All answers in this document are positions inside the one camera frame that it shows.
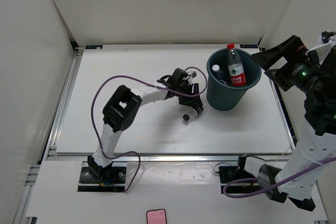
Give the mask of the small black label bottle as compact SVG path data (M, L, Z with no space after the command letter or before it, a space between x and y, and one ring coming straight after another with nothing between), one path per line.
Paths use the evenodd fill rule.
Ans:
M201 114L199 116L196 116L195 111L190 106L185 106L182 119L185 123L191 123L198 119L200 116Z

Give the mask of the clear bottle white cap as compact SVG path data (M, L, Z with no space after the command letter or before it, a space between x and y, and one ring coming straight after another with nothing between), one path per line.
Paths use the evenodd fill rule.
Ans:
M212 65L212 73L219 82L223 83L226 86L229 86L229 83L225 81L224 71L219 65Z

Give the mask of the red label plastic bottle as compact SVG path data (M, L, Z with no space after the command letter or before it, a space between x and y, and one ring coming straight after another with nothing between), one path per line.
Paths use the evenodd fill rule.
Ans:
M243 63L234 44L227 45L227 68L231 83L234 87L241 87L247 84Z

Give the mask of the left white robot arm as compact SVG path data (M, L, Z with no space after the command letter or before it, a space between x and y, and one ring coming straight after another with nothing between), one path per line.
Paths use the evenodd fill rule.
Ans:
M193 81L195 77L195 71L177 68L172 75L163 76L154 84L144 83L133 89L120 85L102 110L103 131L96 134L99 145L88 157L90 175L99 183L112 179L113 153L121 134L131 126L141 106L177 97L179 105L189 108L183 115L185 122L200 116L204 108L199 85Z

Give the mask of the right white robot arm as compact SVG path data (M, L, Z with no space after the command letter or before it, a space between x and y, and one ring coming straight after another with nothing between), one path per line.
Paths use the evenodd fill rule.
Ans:
M307 49L293 35L251 59L284 91L295 86L305 94L305 114L301 137L284 168L248 156L236 168L236 177L242 182L255 177L269 199L290 199L298 208L313 211L314 184L323 166L335 160L335 41Z

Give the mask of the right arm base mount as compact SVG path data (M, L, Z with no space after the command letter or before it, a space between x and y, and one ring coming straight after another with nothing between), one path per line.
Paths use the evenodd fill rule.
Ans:
M239 182L229 186L226 191L229 194L248 194L259 190L259 186L254 176L244 170L247 157L255 156L243 154L238 157L237 165L232 165L228 162L220 162L213 167L213 173L219 176L221 189L231 181L251 178L254 179L253 182Z

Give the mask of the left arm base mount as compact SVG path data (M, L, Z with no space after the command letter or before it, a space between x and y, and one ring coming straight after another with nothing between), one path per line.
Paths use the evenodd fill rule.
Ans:
M127 166L127 162L113 162L101 178L96 178L87 162L82 162L77 191L123 193L128 175Z

